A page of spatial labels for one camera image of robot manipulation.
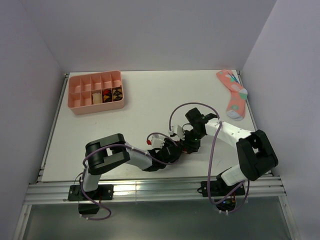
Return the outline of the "tan maroon sock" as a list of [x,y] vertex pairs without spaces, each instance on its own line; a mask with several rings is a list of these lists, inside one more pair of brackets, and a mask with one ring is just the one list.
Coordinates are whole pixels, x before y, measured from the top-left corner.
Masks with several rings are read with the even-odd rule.
[[102,94],[101,93],[93,93],[92,94],[92,104],[101,104],[102,103]]

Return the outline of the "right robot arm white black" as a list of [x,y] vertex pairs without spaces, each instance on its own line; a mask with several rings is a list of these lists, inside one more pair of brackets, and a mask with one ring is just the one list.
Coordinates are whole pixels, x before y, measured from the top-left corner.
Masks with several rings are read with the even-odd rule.
[[213,113],[203,115],[196,107],[189,110],[185,117],[192,129],[185,131],[181,141],[184,152],[197,152],[205,136],[212,136],[236,149],[238,164],[217,176],[216,189],[220,194],[229,194],[239,182],[257,180],[279,164],[264,131],[239,128],[222,121]]

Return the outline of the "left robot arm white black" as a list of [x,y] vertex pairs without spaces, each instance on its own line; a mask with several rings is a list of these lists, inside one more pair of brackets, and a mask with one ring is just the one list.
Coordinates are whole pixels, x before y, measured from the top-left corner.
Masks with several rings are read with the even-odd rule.
[[156,172],[174,164],[183,151],[180,141],[159,132],[151,133],[146,143],[151,149],[138,149],[125,141],[121,133],[87,143],[79,194],[86,200],[95,198],[101,176],[122,164]]

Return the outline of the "pink patterned sock pair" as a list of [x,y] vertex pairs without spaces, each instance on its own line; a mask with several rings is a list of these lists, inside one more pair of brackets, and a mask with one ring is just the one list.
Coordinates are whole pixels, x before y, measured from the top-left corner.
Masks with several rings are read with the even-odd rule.
[[248,91],[240,84],[231,70],[220,70],[216,76],[230,92],[226,115],[235,121],[243,120],[246,115]]

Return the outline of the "brown argyle rolled sock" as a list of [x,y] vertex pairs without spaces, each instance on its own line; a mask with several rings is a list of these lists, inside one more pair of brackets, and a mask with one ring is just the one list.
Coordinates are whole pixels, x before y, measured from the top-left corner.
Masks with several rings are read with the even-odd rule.
[[112,88],[112,100],[114,102],[121,101],[123,99],[123,88],[122,86]]

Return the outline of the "red argyle rolled sock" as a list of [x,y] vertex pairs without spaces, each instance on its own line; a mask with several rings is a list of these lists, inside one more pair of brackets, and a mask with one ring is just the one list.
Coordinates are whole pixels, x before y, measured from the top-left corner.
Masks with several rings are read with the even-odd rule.
[[102,102],[103,103],[110,103],[113,101],[113,94],[112,89],[107,88],[102,91]]

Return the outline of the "pink divided organizer tray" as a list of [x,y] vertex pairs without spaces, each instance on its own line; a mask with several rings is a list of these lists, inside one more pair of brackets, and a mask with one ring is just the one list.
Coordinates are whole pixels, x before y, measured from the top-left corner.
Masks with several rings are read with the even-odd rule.
[[125,94],[121,72],[113,70],[70,77],[67,106],[75,115],[123,108]]

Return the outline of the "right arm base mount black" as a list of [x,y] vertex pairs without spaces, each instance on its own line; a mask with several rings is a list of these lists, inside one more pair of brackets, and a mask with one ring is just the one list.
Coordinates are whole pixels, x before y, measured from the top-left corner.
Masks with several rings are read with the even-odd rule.
[[250,185],[245,190],[245,182],[237,182],[234,185],[228,186],[221,177],[216,180],[211,180],[210,184],[207,181],[201,181],[197,192],[204,198],[209,199],[208,186],[210,190],[210,199],[214,202],[214,206],[219,213],[230,214],[237,211],[244,205],[249,195]]

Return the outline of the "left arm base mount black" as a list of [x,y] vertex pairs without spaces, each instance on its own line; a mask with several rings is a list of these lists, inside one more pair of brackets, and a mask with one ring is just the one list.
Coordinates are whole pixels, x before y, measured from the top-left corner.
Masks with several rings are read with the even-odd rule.
[[[89,198],[101,203],[101,201],[110,201],[113,199],[114,186],[112,184],[99,185],[96,190],[86,192]],[[71,185],[69,187],[69,193],[67,200],[69,202],[81,202],[88,201],[85,195],[81,191],[80,185]],[[79,203],[78,212],[81,215],[95,215],[100,210],[100,207],[96,204],[90,203]]]

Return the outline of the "aluminium rail frame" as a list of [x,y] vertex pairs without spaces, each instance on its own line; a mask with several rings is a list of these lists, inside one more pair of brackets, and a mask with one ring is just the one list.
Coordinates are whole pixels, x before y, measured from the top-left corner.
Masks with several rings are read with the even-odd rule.
[[[30,214],[36,206],[67,204],[67,191],[73,177],[80,171],[80,160],[72,159],[69,155],[62,156],[59,151],[63,143],[70,144],[71,153],[80,155],[83,149],[79,145],[88,142],[91,137],[98,137],[100,134],[96,128],[103,125],[105,118],[109,118],[110,125],[123,127],[129,138],[136,135],[136,145],[141,148],[152,126],[160,132],[167,132],[170,114],[176,106],[186,102],[207,104],[226,120],[224,106],[228,100],[227,89],[219,82],[216,73],[215,70],[123,71],[124,107],[84,115],[73,114],[67,106],[68,84],[70,78],[75,76],[73,72],[68,73],[39,175],[36,183],[27,188],[14,239],[23,240],[27,237]],[[146,119],[152,121],[152,125],[142,124],[143,113],[146,113]],[[149,174],[131,166],[122,167],[111,177],[104,177],[102,183],[114,185],[115,203],[200,200],[196,187],[206,179],[209,154],[210,147],[206,146],[199,166],[189,163],[167,173]],[[250,200],[274,197],[276,206],[263,204],[258,208],[258,227],[254,227],[256,221],[253,218],[237,222],[241,237],[247,240],[272,240],[284,233],[285,239],[299,240],[301,236],[282,179],[268,172],[249,187]]]

